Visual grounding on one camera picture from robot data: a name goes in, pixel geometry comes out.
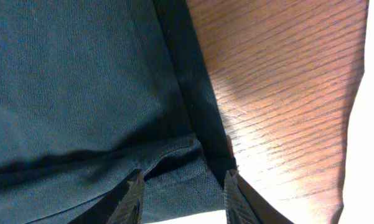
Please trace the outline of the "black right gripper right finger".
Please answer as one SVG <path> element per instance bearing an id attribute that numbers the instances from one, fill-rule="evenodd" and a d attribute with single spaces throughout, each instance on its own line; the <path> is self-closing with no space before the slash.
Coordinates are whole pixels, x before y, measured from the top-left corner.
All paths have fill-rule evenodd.
<path id="1" fill-rule="evenodd" d="M 236 170 L 227 171 L 224 198 L 228 224 L 292 224 Z"/>

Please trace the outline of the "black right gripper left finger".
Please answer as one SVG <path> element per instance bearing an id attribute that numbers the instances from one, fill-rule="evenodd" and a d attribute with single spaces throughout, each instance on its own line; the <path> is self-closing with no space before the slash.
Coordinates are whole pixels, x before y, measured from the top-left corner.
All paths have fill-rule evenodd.
<path id="1" fill-rule="evenodd" d="M 140 169 L 133 170 L 98 203 L 69 224 L 141 224 L 145 182 Z"/>

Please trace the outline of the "black polo shirt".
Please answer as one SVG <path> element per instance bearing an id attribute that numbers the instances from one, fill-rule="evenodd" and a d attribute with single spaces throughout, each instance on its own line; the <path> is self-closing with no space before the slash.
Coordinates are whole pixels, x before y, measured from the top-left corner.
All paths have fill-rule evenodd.
<path id="1" fill-rule="evenodd" d="M 0 1 L 0 223 L 68 223 L 140 169 L 144 223 L 235 168 L 185 1 Z"/>

